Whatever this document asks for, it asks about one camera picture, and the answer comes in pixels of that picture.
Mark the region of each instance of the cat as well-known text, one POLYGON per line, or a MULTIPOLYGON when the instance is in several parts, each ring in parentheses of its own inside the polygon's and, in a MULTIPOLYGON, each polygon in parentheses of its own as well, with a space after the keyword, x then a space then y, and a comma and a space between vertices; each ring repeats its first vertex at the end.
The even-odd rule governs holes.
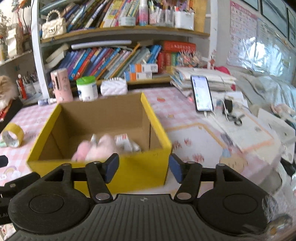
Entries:
POLYGON ((7 107, 9 101, 16 99, 18 95, 16 84, 8 76, 0 76, 0 111, 7 107))

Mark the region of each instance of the yellow box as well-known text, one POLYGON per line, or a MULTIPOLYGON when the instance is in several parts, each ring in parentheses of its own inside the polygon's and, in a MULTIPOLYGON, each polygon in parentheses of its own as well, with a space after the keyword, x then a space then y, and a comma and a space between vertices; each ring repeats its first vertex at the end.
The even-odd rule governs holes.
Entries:
MULTIPOLYGON (((63 163, 84 167, 86 162, 71 162, 77 146, 92 134, 105 133, 127 133, 142 149, 119 155, 119 168, 107 185, 111 193, 164 184, 172 146, 144 93, 58 104, 31 149, 28 165, 41 176, 63 163)), ((75 188, 89 196, 85 182, 76 182, 75 188)))

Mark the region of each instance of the packing tape roll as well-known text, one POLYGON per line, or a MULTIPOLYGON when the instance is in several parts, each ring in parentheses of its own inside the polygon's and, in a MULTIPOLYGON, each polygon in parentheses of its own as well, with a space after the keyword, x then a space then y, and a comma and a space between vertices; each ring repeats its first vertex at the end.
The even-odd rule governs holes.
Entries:
POLYGON ((2 139, 7 146, 17 148, 24 139, 24 131, 17 124, 9 122, 2 131, 2 139))

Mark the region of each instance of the scissors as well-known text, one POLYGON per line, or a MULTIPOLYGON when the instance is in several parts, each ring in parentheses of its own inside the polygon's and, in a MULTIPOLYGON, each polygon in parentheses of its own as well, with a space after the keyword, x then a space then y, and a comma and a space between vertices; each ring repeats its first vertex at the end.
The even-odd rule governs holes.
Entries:
POLYGON ((227 120, 228 121, 233 121, 236 126, 241 126, 242 125, 242 118, 245 116, 245 114, 242 114, 240 116, 232 115, 232 114, 227 114, 227 120))

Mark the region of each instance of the spray bottle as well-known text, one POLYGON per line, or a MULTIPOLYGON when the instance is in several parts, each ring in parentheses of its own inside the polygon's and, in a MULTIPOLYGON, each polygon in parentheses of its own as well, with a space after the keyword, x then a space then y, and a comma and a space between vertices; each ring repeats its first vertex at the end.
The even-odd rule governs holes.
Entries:
POLYGON ((148 24, 148 5, 147 0, 140 0, 139 6, 139 25, 146 26, 148 24))

